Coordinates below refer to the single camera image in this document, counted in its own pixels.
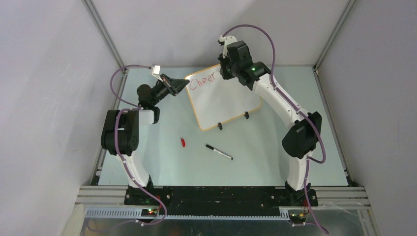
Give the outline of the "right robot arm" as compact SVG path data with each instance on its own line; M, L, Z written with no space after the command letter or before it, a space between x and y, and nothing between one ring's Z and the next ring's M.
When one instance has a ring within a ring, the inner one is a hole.
M218 43L223 46L218 56L223 79L237 78L240 84L264 99L288 128L281 142L290 156L286 199L298 206L306 198L303 190L308 183L306 164L320 140L322 116L302 108L275 80L271 69L263 62L254 62L244 41L226 37Z

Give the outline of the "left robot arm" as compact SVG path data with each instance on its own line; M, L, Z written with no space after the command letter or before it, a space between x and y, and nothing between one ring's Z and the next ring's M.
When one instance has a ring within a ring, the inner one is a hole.
M178 95L188 84L188 80L162 74L153 87L142 84L137 88L139 107L109 110L106 114L101 146L119 158L129 178L129 186L139 188L136 198L144 205L153 203L155 191L148 187L150 175L143 164L134 158L140 140L139 127L158 123L160 109L157 104L168 95Z

